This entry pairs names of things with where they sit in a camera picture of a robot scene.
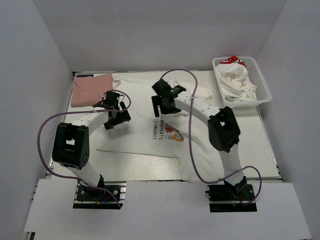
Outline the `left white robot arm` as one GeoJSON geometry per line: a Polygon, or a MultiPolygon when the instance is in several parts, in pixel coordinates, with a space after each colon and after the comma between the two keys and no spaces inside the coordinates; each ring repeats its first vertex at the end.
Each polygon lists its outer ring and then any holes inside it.
{"type": "Polygon", "coordinates": [[[105,196],[104,179],[89,163],[90,135],[100,126],[106,130],[131,120],[128,107],[117,97],[112,102],[97,103],[96,111],[85,111],[85,115],[71,123],[61,122],[57,126],[52,160],[71,171],[77,180],[88,186],[88,193],[99,200],[105,196]]]}

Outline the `white red print t shirt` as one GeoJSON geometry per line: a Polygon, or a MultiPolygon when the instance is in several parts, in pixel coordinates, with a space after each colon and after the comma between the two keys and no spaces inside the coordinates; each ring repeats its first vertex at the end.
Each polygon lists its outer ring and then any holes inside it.
{"type": "Polygon", "coordinates": [[[225,99],[229,102],[256,101],[257,87],[250,82],[246,64],[237,56],[230,56],[217,66],[225,99]]]}

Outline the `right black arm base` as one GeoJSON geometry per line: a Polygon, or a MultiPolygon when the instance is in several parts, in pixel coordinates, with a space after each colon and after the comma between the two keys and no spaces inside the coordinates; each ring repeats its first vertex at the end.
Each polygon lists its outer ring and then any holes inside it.
{"type": "Polygon", "coordinates": [[[237,194],[232,193],[225,184],[213,184],[207,186],[205,193],[211,213],[257,212],[252,184],[246,184],[237,194]]]}

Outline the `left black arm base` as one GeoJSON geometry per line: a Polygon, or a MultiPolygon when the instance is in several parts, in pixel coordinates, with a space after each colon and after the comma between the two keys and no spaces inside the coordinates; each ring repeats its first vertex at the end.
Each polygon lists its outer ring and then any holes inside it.
{"type": "MultiPolygon", "coordinates": [[[[104,187],[109,190],[117,199],[120,206],[123,205],[126,196],[126,182],[105,182],[104,187]]],[[[74,209],[85,210],[119,210],[117,202],[110,193],[89,188],[77,184],[74,201],[74,209]]]]}

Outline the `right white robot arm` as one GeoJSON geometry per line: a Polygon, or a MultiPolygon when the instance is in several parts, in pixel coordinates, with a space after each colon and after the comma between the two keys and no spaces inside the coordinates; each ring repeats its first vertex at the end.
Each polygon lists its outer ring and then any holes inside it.
{"type": "Polygon", "coordinates": [[[226,195],[236,200],[244,193],[247,178],[242,172],[239,157],[239,136],[241,134],[236,117],[230,107],[218,108],[210,106],[189,94],[186,88],[177,85],[171,87],[163,79],[156,82],[152,89],[156,95],[151,97],[154,114],[176,114],[186,111],[208,127],[210,144],[220,155],[224,170],[226,195]]]}

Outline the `white cartoon print t shirt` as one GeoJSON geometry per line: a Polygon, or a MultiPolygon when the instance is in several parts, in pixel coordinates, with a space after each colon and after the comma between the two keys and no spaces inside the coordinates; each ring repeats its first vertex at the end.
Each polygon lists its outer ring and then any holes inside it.
{"type": "Polygon", "coordinates": [[[176,158],[185,181],[211,182],[224,177],[220,154],[211,146],[204,123],[186,111],[155,117],[153,84],[149,79],[115,79],[115,89],[131,99],[131,120],[98,133],[96,150],[176,158]]]}

